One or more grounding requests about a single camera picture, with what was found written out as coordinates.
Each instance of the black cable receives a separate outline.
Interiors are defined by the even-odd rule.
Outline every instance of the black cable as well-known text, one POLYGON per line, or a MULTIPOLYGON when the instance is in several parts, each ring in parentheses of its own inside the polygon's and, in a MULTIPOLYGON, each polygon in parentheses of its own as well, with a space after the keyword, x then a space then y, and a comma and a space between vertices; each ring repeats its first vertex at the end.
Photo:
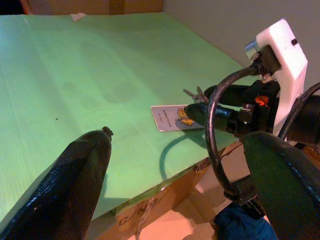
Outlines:
POLYGON ((281 140, 285 140, 287 137, 288 131, 294 121, 296 120, 296 117, 298 116, 301 109, 305 106, 307 101, 311 98, 311 96, 316 92, 320 90, 320 82, 310 87, 307 91, 305 91, 293 104, 293 107, 291 108, 291 111, 289 112, 279 134, 278 138, 281 140))
POLYGON ((262 68, 263 68, 262 65, 260 65, 257 62, 254 62, 251 66, 230 74, 216 86, 216 88, 214 89, 213 93, 209 98, 209 103, 208 103, 207 112, 205 116, 205 124, 204 124, 208 155, 211 161, 214 174, 216 175, 221 186, 224 188, 225 193, 227 193, 232 198, 236 198, 239 195, 239 193, 238 193, 238 190, 230 183, 221 163, 221 158, 218 152, 218 147, 217 147, 216 137, 215 137, 214 116, 216 113, 219 100, 223 95, 224 91, 235 81, 243 77, 246 77, 249 75, 255 76, 260 74, 262 72, 262 68))

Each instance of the white card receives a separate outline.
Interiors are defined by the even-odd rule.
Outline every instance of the white card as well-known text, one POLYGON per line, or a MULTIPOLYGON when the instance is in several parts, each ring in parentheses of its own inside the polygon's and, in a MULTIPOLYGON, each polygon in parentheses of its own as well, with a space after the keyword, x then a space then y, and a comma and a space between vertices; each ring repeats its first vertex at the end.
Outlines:
POLYGON ((203 129, 204 126, 191 120, 185 113, 187 105, 152 106, 151 111, 160 132, 203 129))

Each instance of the gray wall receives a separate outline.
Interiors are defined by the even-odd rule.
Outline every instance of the gray wall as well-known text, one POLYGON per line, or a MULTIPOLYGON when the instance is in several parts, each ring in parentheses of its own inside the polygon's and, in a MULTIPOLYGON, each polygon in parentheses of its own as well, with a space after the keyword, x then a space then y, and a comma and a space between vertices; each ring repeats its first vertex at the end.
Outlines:
POLYGON ((304 89, 320 82, 320 0, 164 0, 163 11, 243 66, 244 46, 284 18, 308 59, 304 89))

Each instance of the green corrugated plastic board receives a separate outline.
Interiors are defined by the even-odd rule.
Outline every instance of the green corrugated plastic board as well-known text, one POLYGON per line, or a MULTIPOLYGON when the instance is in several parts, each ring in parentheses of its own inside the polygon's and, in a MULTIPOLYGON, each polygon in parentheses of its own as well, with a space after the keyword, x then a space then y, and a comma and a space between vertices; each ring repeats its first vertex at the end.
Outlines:
POLYGON ((188 104, 182 89, 239 68, 165 13, 0 16, 0 220, 68 143, 103 126, 114 136, 94 218, 204 159, 203 130, 158 132, 150 106, 188 104))

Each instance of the blue fabric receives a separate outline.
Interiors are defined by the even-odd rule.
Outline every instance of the blue fabric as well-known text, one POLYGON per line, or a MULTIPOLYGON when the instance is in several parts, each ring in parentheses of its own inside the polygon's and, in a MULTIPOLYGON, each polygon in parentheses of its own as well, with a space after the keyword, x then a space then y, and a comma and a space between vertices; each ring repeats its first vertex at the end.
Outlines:
POLYGON ((273 228, 263 217, 255 220, 235 203, 222 210, 214 223, 218 240, 277 240, 273 228))

